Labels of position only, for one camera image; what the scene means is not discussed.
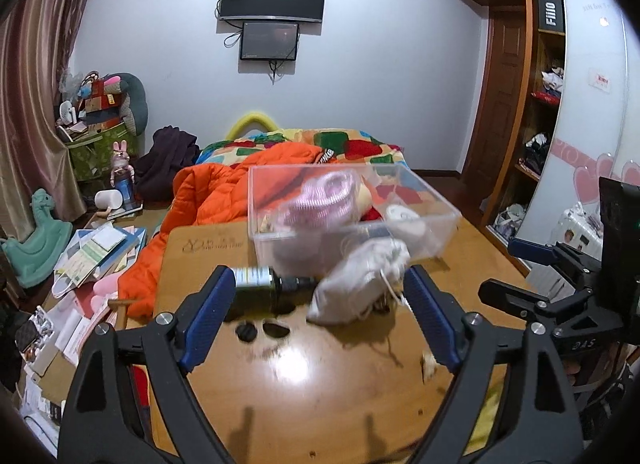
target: pink bunny figure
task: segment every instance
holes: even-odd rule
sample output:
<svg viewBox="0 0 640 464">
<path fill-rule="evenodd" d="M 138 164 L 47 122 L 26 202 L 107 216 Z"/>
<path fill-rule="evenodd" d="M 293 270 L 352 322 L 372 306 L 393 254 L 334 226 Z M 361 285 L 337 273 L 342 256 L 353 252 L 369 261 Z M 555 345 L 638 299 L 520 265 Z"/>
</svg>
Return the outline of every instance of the pink bunny figure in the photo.
<svg viewBox="0 0 640 464">
<path fill-rule="evenodd" d="M 114 179 L 117 171 L 127 170 L 133 184 L 135 171 L 133 166 L 129 164 L 129 154 L 127 153 L 127 141 L 123 140 L 120 144 L 113 143 L 113 155 L 111 155 L 111 187 L 114 187 Z"/>
</svg>

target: teal rocking horse toy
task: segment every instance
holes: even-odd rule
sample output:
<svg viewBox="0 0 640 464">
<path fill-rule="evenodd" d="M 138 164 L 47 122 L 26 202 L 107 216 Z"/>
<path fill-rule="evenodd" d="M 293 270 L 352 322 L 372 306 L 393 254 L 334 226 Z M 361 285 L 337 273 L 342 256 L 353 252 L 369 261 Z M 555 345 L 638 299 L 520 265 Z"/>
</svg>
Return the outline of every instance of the teal rocking horse toy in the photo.
<svg viewBox="0 0 640 464">
<path fill-rule="evenodd" d="M 23 244 L 15 238 L 0 239 L 2 250 L 14 268 L 22 288 L 43 282 L 52 272 L 71 238 L 73 225 L 51 217 L 53 197 L 42 188 L 31 197 L 35 231 Z"/>
</svg>

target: clear plastic box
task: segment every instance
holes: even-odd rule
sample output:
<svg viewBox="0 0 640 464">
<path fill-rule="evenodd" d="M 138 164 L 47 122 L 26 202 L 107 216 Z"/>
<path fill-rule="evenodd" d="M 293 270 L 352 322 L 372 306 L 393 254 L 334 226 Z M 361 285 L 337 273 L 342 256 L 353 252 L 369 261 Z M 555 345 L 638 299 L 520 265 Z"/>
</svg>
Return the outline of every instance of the clear plastic box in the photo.
<svg viewBox="0 0 640 464">
<path fill-rule="evenodd" d="M 353 170 L 362 178 L 373 207 L 383 218 L 395 219 L 361 221 L 323 231 L 273 230 L 271 219 L 279 206 L 300 195 L 305 182 L 343 170 Z M 398 214 L 402 210 L 398 205 L 413 213 Z M 249 237 L 258 263 L 283 276 L 327 274 L 354 248 L 375 237 L 404 240 L 412 260 L 438 256 L 456 231 L 459 218 L 456 208 L 404 164 L 290 164 L 253 166 L 249 171 Z"/>
</svg>

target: orange jacket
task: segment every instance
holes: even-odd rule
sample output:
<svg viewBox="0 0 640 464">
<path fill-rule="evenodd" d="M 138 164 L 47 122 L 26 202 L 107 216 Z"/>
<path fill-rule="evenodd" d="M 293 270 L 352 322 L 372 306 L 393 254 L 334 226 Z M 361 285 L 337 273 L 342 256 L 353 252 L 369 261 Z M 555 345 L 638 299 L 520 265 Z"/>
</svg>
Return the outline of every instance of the orange jacket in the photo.
<svg viewBox="0 0 640 464">
<path fill-rule="evenodd" d="M 223 164 L 199 164 L 180 170 L 174 178 L 174 202 L 160 232 L 140 251 L 138 260 L 118 280 L 121 300 L 138 300 L 129 307 L 131 317 L 153 315 L 162 256 L 167 238 L 179 226 L 217 224 L 245 220 L 247 216 L 248 172 L 251 166 L 266 164 L 313 164 L 322 148 L 300 142 L 281 142 L 268 150 L 255 152 L 232 168 Z M 273 187 L 282 187 L 271 180 Z M 255 196 L 261 201 L 283 200 L 287 195 L 265 191 Z"/>
</svg>

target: pink knitted item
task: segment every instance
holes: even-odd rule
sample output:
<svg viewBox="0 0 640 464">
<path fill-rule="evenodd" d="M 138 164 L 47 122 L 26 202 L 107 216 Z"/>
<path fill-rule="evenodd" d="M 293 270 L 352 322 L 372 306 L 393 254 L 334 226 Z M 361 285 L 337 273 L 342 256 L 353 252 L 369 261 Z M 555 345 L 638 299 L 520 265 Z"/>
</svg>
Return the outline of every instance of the pink knitted item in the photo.
<svg viewBox="0 0 640 464">
<path fill-rule="evenodd" d="M 358 221 L 360 184 L 353 170 L 331 171 L 306 181 L 300 195 L 280 206 L 274 220 L 276 231 L 330 230 Z"/>
</svg>

